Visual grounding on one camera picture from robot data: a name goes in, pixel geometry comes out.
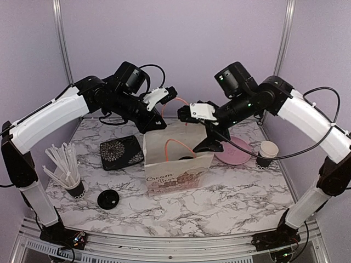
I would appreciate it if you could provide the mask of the white printed paper bag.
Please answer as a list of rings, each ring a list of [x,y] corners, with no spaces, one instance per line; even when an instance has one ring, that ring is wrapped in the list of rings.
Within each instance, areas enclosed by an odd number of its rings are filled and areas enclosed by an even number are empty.
[[[175,121],[143,137],[145,184],[150,197],[200,188],[213,160],[213,152],[193,152],[206,138],[202,124]],[[179,161],[184,156],[194,159]]]

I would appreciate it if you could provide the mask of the stack of paper cups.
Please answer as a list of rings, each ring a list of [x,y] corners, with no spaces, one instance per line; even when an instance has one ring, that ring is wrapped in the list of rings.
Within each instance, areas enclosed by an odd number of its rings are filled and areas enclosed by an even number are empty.
[[[262,141],[256,158],[256,167],[260,170],[267,169],[272,162],[270,159],[276,157],[278,153],[279,148],[275,143]]]

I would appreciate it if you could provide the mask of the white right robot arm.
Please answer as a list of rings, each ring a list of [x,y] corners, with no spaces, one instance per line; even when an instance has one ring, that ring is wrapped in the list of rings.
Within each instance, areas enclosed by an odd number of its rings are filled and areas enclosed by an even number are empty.
[[[292,85],[278,76],[257,84],[240,62],[234,62],[215,75],[229,99],[215,107],[211,102],[190,104],[190,116],[206,127],[207,138],[194,152],[222,151],[233,125],[267,111],[293,124],[327,154],[318,181],[282,216],[271,240],[284,245],[298,228],[331,197],[342,194],[350,183],[350,135],[321,114]]]

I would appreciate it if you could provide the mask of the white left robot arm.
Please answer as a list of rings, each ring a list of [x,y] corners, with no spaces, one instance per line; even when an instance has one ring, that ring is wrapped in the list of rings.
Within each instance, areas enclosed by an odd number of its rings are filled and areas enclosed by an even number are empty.
[[[97,110],[113,112],[125,123],[134,122],[139,132],[164,129],[166,124],[154,108],[171,98],[164,86],[138,91],[149,75],[142,67],[123,62],[117,71],[104,79],[88,76],[70,84],[55,99],[15,123],[2,126],[1,153],[10,181],[39,216],[50,238],[58,244],[69,240],[69,231],[51,204],[35,171],[31,149],[47,135],[75,119]]]

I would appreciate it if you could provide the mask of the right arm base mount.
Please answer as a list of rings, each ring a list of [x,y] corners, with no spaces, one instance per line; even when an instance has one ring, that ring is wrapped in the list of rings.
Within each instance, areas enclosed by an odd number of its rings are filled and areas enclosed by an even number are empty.
[[[283,213],[275,230],[256,233],[252,236],[251,244],[256,247],[256,251],[275,249],[301,241],[298,230],[286,224],[288,211],[289,209]]]

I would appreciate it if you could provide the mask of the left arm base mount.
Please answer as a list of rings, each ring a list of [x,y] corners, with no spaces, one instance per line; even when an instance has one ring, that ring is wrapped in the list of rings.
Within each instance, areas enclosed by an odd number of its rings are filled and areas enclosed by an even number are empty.
[[[49,243],[54,243],[57,245],[63,245],[64,248],[75,248],[83,250],[86,246],[87,234],[84,231],[71,230],[64,226],[63,221],[58,214],[58,222],[52,226],[41,227],[40,239]]]

